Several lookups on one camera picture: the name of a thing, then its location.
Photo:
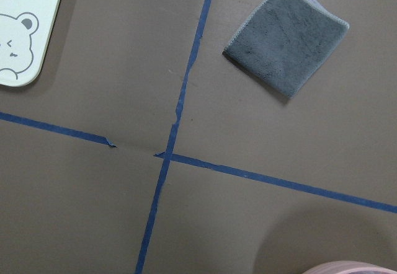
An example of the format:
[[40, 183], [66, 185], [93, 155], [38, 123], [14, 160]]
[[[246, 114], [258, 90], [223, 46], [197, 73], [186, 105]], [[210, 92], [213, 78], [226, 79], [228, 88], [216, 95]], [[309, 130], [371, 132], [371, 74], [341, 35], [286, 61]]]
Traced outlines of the grey folded cloth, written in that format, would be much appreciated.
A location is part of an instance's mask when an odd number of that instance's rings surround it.
[[263, 0], [224, 54], [291, 99], [342, 41], [349, 24], [317, 0]]

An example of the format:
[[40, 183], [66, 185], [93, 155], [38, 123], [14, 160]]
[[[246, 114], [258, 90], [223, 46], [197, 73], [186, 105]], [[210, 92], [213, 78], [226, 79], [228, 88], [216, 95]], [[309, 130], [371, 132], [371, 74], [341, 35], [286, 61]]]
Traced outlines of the cream bear serving tray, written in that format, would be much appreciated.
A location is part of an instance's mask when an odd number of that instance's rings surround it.
[[1, 0], [1, 85], [22, 87], [42, 70], [61, 0]]

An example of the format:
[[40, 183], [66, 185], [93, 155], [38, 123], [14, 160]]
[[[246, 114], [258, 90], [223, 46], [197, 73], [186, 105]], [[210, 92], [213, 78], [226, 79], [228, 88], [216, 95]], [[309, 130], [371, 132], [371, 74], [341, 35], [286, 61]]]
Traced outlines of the pink bowl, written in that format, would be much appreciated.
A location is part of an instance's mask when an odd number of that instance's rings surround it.
[[314, 273], [396, 273], [396, 271], [363, 262], [335, 261], [322, 263], [303, 272], [303, 274]]

